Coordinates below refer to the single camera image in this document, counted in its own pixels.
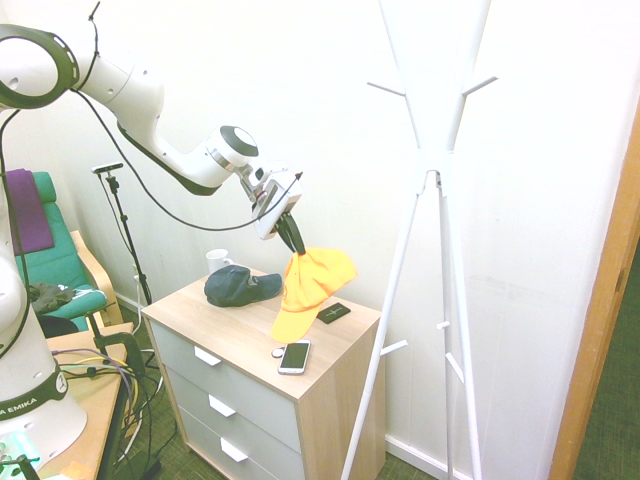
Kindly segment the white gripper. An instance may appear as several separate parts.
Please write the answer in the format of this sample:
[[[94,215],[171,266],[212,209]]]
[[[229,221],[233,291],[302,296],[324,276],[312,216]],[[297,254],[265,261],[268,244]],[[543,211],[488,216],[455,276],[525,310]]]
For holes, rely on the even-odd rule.
[[[289,213],[302,196],[299,177],[287,169],[266,173],[256,191],[253,219],[262,240],[271,239],[276,234],[277,224],[277,232],[285,245],[294,253],[305,253],[301,233]]]

